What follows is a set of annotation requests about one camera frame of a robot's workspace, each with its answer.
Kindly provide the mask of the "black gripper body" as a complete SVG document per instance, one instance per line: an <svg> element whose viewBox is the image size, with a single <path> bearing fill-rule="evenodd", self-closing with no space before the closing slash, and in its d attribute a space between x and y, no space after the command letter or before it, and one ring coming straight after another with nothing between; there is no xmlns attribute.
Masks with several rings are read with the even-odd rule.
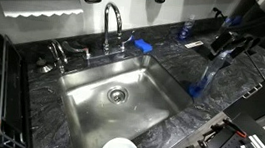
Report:
<svg viewBox="0 0 265 148"><path fill-rule="evenodd" d="M213 56L218 56L221 52L230 51L230 56L236 58L239 54L247 51L253 45L254 38L242 36L236 32L225 31L220 34L213 43L210 44Z"/></svg>

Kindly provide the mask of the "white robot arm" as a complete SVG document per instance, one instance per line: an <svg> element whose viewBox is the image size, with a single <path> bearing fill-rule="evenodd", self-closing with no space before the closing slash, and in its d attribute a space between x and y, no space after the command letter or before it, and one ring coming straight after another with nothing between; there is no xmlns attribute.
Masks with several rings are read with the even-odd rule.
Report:
<svg viewBox="0 0 265 148"><path fill-rule="evenodd" d="M237 57L265 38L265 0L240 0L232 14L225 18L220 35L210 44L211 57L230 51Z"/></svg>

